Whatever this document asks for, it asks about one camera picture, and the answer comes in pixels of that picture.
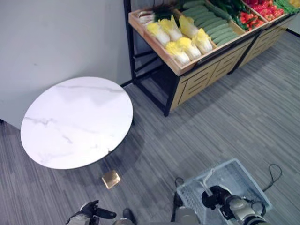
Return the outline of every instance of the round table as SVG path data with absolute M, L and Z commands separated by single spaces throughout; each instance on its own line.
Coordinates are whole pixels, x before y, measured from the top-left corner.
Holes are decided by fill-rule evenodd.
M 21 126 L 26 153 L 54 169 L 89 165 L 113 151 L 133 119 L 128 94 L 116 83 L 80 77 L 59 83 L 29 107 Z

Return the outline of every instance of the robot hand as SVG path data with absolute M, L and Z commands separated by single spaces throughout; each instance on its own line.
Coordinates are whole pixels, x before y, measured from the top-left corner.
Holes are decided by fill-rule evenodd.
M 97 206 L 98 203 L 99 200 L 89 202 L 83 205 L 78 213 L 84 214 L 90 218 L 93 216 L 97 216 L 104 219 L 114 219 L 117 216 L 117 214 L 114 212 L 110 212 L 102 208 L 99 208 Z
M 75 213 L 68 221 L 67 225 L 73 225 L 73 224 L 81 224 L 78 222 L 82 222 L 82 224 L 86 224 L 86 222 L 89 223 L 89 225 L 98 225 L 99 224 L 99 218 L 104 219 L 114 219 L 116 218 L 117 214 L 114 212 L 110 212 L 104 209 L 101 209 L 98 207 L 99 200 L 88 202 L 84 204 L 80 211 Z

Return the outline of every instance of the striped carpet floor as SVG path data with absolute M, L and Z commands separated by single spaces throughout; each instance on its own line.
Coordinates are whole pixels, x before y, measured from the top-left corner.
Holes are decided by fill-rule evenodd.
M 0 124 L 0 224 L 62 225 L 80 206 L 118 213 L 132 208 L 139 224 L 169 221 L 174 179 L 197 176 L 237 158 L 261 188 L 270 163 L 283 176 L 266 195 L 273 225 L 300 221 L 300 39 L 285 33 L 278 44 L 225 76 L 165 118 L 134 85 L 125 89 L 135 126 L 111 155 L 84 168 L 54 170 L 33 162 L 20 131 Z M 101 175 L 116 169 L 121 182 L 107 190 Z M 100 224 L 112 221 L 101 219 Z

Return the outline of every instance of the produce display shelf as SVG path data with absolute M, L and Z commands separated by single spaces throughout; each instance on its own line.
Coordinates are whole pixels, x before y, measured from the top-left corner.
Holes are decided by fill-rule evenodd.
M 230 21 L 229 25 L 239 35 L 238 37 L 221 46 L 216 46 L 211 41 L 213 46 L 212 51 L 184 66 L 181 66 L 166 52 L 161 43 L 147 30 L 147 28 L 139 22 L 138 14 L 143 10 L 149 10 L 151 8 L 139 9 L 132 12 L 131 1 L 124 0 L 132 81 L 152 100 L 157 107 L 164 112 L 165 116 L 168 116 L 170 110 L 176 108 L 224 75 L 230 74 L 238 67 L 244 65 L 247 61 L 252 59 L 253 55 L 256 57 L 260 54 L 261 52 L 254 52 L 253 49 L 258 47 L 258 41 L 264 40 L 263 36 L 267 35 L 268 32 L 274 31 L 275 36 L 271 37 L 273 38 L 271 43 L 274 44 L 277 38 L 279 38 L 279 31 L 283 30 L 283 26 L 278 25 L 285 23 L 287 19 L 292 16 L 282 15 L 270 23 L 247 4 L 245 4 L 245 6 L 250 12 L 257 15 L 265 23 L 260 27 L 256 27 L 251 31 L 245 32 L 234 21 Z M 178 17 L 181 15 L 181 12 L 175 9 L 173 14 Z M 153 52 L 150 51 L 135 54 L 133 30 L 135 30 L 142 39 L 146 41 L 146 43 L 152 48 Z M 157 57 L 146 62 L 138 69 L 135 67 L 135 61 L 140 56 L 145 56 L 151 53 L 156 53 L 157 57 L 161 59 L 163 65 L 151 69 L 144 74 L 138 74 L 140 68 L 148 66 L 151 62 L 157 59 Z M 159 74 L 159 79 L 163 80 L 159 83 L 159 87 L 165 91 L 167 95 L 166 101 L 162 101 L 155 96 L 152 89 L 148 89 L 143 83 L 144 80 L 150 77 L 153 80 L 156 80 L 155 77 L 157 77 L 157 74 Z
M 244 2 L 244 4 L 247 8 L 259 15 L 259 13 L 252 9 L 247 3 Z M 256 37 L 249 50 L 243 55 L 240 62 L 236 65 L 236 68 L 244 66 L 247 62 L 273 46 L 280 39 L 281 35 L 295 16 L 296 14 L 283 14 L 271 21 L 267 21 L 264 18 L 264 20 L 267 21 L 267 25 Z

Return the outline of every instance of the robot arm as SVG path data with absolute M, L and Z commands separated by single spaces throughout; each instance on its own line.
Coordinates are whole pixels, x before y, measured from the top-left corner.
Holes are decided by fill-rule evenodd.
M 270 225 L 261 215 L 256 214 L 249 201 L 230 194 L 220 186 L 210 187 L 210 190 L 211 196 L 208 196 L 206 192 L 202 193 L 202 203 L 212 210 L 216 208 L 216 205 L 220 205 L 220 211 L 227 220 L 235 218 L 241 225 Z

